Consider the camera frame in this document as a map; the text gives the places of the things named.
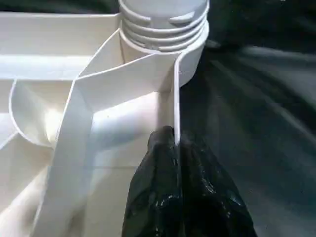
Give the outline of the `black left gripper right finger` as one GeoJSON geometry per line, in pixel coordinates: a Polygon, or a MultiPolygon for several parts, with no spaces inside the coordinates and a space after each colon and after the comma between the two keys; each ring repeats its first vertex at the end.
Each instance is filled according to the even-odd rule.
{"type": "Polygon", "coordinates": [[[257,236],[238,188],[205,141],[183,133],[180,154],[186,236],[257,236]]]}

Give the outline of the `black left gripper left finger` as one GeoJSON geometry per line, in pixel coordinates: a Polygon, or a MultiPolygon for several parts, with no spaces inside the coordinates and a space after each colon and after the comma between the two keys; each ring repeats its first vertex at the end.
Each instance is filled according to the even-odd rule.
{"type": "Polygon", "coordinates": [[[181,201],[174,129],[167,125],[151,133],[131,179],[121,235],[177,237],[181,201]]]}

